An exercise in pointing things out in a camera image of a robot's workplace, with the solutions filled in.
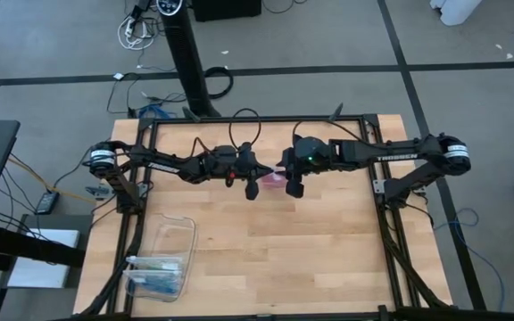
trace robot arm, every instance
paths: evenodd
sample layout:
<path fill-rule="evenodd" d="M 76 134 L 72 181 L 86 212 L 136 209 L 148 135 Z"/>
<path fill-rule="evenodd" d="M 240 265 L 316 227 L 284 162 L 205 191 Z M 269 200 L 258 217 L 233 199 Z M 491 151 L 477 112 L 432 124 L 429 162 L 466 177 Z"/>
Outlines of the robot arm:
<path fill-rule="evenodd" d="M 370 144 L 358 140 L 331 139 L 328 144 L 315 137 L 294 136 L 294 146 L 283 151 L 278 166 L 285 167 L 286 193 L 303 197 L 303 176 L 311 173 L 363 169 L 375 162 L 425 160 L 403 178 L 374 182 L 384 203 L 405 205 L 411 191 L 434 183 L 445 175 L 458 176 L 470 170 L 468 148 L 459 139 L 441 134 L 410 141 Z"/>
<path fill-rule="evenodd" d="M 128 156 L 128 161 L 118 165 L 116 159 L 120 155 Z M 235 179 L 246 180 L 245 196 L 248 200 L 254 200 L 259 193 L 256 180 L 273 172 L 256 160 L 249 143 L 243 143 L 238 150 L 224 145 L 196 156 L 180 158 L 142 145 L 102 142 L 92 148 L 87 165 L 91 174 L 110 184 L 118 196 L 119 211 L 129 212 L 142 209 L 138 186 L 124 177 L 124 173 L 133 168 L 148 167 L 175 174 L 190 184 L 217 178 L 224 179 L 225 185 L 231 187 Z"/>

